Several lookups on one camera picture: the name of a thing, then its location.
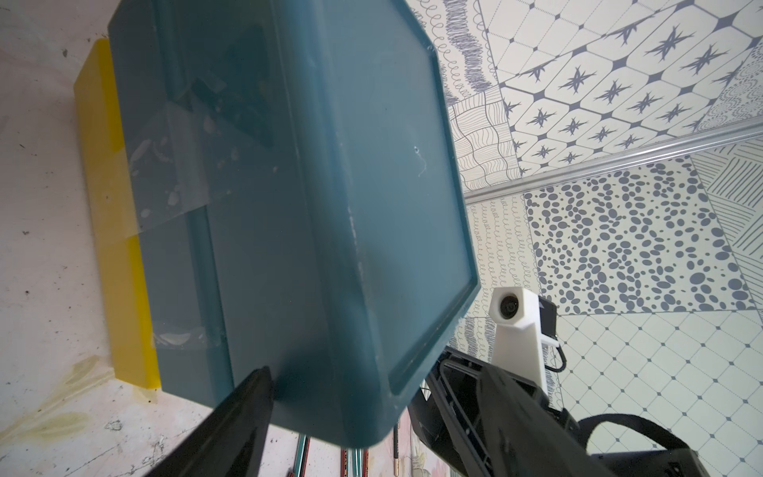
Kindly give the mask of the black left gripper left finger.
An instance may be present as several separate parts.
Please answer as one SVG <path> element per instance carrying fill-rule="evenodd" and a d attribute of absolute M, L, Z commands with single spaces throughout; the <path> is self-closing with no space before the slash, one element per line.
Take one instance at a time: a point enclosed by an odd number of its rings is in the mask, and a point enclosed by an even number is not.
<path fill-rule="evenodd" d="M 268 367 L 253 371 L 150 476 L 256 476 L 274 404 Z"/>

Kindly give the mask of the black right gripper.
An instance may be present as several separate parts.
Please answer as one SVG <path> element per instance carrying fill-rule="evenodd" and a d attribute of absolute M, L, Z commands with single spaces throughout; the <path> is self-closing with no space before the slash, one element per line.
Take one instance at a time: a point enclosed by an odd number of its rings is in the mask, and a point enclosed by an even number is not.
<path fill-rule="evenodd" d="M 447 347 L 409 404 L 416 436 L 464 476 L 495 476 L 477 397 L 481 372 L 488 366 L 498 368 Z M 567 411 L 553 409 L 537 385 L 507 373 L 574 439 L 576 422 Z"/>

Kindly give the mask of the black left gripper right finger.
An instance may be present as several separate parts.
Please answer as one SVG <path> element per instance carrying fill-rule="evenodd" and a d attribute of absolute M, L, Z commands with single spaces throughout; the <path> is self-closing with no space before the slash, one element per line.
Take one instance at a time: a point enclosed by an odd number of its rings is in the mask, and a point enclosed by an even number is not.
<path fill-rule="evenodd" d="M 495 476 L 610 476 L 510 375 L 481 372 L 477 398 Z"/>

